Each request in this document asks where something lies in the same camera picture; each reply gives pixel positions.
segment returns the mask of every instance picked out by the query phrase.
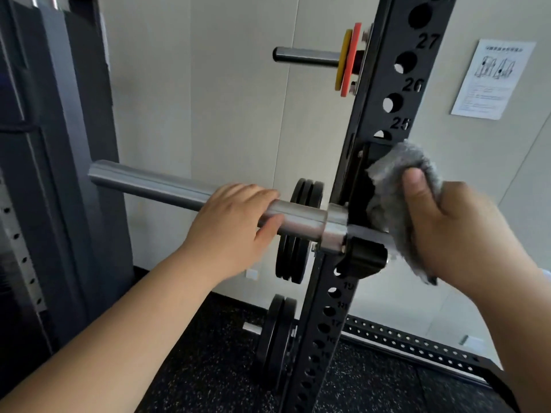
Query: gray cloth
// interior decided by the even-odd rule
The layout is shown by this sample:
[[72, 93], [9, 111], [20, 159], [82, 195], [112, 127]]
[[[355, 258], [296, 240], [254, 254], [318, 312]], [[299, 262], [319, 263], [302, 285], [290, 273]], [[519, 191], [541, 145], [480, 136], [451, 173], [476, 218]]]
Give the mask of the gray cloth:
[[436, 202], [440, 202], [442, 180], [436, 167], [421, 148], [405, 140], [369, 167], [368, 175], [375, 186], [375, 195], [368, 204], [367, 212], [376, 229], [390, 233], [396, 250], [413, 272], [426, 284], [436, 285], [436, 278], [424, 269], [413, 242], [413, 223], [404, 198], [402, 175], [406, 169], [413, 167], [425, 173]]

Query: instruction sign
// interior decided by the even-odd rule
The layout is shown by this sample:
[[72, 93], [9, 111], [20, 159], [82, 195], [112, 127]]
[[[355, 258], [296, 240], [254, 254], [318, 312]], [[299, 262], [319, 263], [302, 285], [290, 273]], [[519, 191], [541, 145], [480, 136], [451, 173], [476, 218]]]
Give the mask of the instruction sign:
[[451, 114], [499, 120], [535, 46], [481, 39]]

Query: gym machine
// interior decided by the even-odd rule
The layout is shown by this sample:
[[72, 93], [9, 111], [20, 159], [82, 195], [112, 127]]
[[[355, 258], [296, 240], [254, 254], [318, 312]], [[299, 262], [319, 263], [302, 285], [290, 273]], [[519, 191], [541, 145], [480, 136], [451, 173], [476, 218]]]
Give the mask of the gym machine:
[[[327, 210], [320, 209], [323, 184], [302, 179], [291, 201], [275, 201], [259, 222], [260, 226], [267, 217], [285, 215], [279, 232], [278, 277], [300, 284], [309, 251], [315, 252], [299, 321], [294, 320], [296, 301], [276, 295], [262, 327], [244, 325], [259, 335], [253, 376], [278, 397], [281, 412], [313, 410], [341, 332], [481, 377], [519, 411], [503, 371], [492, 361], [348, 315], [358, 281], [382, 270], [394, 248], [392, 238], [372, 229], [368, 221], [366, 208], [373, 186], [366, 169], [409, 136], [455, 1], [380, 0], [374, 23], [366, 31], [360, 23], [348, 30], [340, 53], [282, 47], [273, 52], [277, 62], [336, 68], [335, 90], [343, 97], [355, 96]], [[0, 15], [5, 19], [0, 20], [0, 42], [8, 53], [5, 63], [0, 62], [0, 70], [9, 71], [6, 75], [14, 81], [13, 92], [1, 93], [2, 104], [9, 106], [3, 110], [10, 112], [0, 110], [0, 187], [5, 184], [9, 190], [8, 194], [0, 189], [0, 221], [11, 235], [14, 259], [52, 353], [129, 286], [129, 274], [121, 275], [110, 258], [115, 252], [119, 257], [130, 257], [125, 251], [129, 249], [127, 230], [118, 222], [121, 215], [126, 220], [119, 192], [198, 211], [216, 187], [123, 166], [117, 163], [115, 143], [94, 144], [94, 135], [105, 137], [108, 133], [114, 139], [107, 69], [100, 55], [98, 33], [90, 33], [70, 13], [53, 13], [45, 7], [26, 9], [11, 2], [0, 3]], [[31, 31], [35, 32], [34, 39], [26, 37]], [[42, 42], [47, 43], [33, 45], [37, 44], [36, 32], [44, 33]], [[86, 49], [77, 43], [83, 40]], [[362, 43], [365, 49], [360, 50]], [[40, 52], [47, 53], [45, 63]], [[18, 67], [25, 72], [16, 75]], [[353, 75], [357, 75], [356, 81], [352, 81]], [[51, 97], [34, 98], [42, 107], [51, 107], [53, 116], [63, 114], [60, 105], [65, 109], [69, 102], [77, 104], [72, 115], [65, 113], [57, 122], [68, 133], [67, 139], [58, 136], [54, 140], [48, 134], [56, 122], [33, 122], [35, 116], [25, 113], [20, 104], [19, 90], [55, 93], [55, 101]], [[100, 111], [93, 116], [91, 110]], [[82, 133], [75, 129], [81, 128], [79, 124], [85, 129]], [[66, 156], [79, 159], [69, 162]], [[24, 184], [19, 169], [23, 161], [32, 168], [24, 174]], [[29, 208], [32, 192], [37, 192], [33, 204], [50, 213], [41, 215], [36, 207]], [[12, 207], [21, 226], [17, 220], [7, 219], [8, 214], [14, 216]], [[54, 217], [57, 214], [63, 223]], [[34, 225], [29, 224], [33, 217]], [[11, 230], [5, 228], [9, 223]], [[52, 238], [48, 255], [47, 250], [38, 251], [42, 244], [33, 244], [31, 235], [26, 235], [33, 229], [36, 232], [37, 227], [45, 229], [43, 236]], [[21, 230], [21, 239], [25, 236], [28, 249], [24, 242], [19, 250], [13, 246], [16, 235], [19, 238], [18, 233], [12, 235], [16, 230]], [[102, 242], [106, 238], [109, 244]], [[71, 250], [60, 251], [64, 247]], [[30, 256], [20, 258], [25, 253]], [[22, 268], [31, 256], [35, 273]], [[72, 260], [63, 262], [68, 256]], [[43, 264], [64, 267], [62, 278], [55, 284], [45, 279], [47, 272], [40, 273]], [[94, 278], [90, 267], [95, 267], [94, 272], [104, 272], [104, 277]], [[33, 286], [38, 284], [42, 290]], [[97, 291], [100, 285], [109, 293]], [[65, 289], [73, 300], [54, 302], [48, 297]], [[74, 310], [69, 313], [67, 307]], [[64, 324], [72, 329], [60, 333]]]

